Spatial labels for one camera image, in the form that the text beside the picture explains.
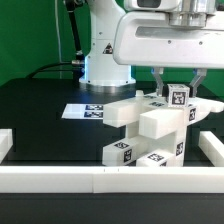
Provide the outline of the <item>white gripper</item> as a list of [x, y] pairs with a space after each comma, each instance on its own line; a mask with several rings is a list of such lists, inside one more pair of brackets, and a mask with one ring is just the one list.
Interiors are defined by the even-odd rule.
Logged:
[[224, 12], [209, 17], [204, 28], [171, 26], [166, 13], [130, 12], [117, 26], [113, 57], [118, 64], [153, 67], [160, 97], [166, 96], [162, 67], [199, 68], [189, 84], [193, 98], [207, 75], [202, 68], [224, 68]]

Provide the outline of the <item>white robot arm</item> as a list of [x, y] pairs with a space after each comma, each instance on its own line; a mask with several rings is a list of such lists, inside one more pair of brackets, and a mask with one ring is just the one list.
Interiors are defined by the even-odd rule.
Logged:
[[157, 94], [167, 67], [193, 68], [194, 97], [209, 69], [224, 69], [224, 4], [218, 0], [86, 0], [91, 50], [83, 83], [100, 90], [131, 85], [132, 66], [150, 66]]

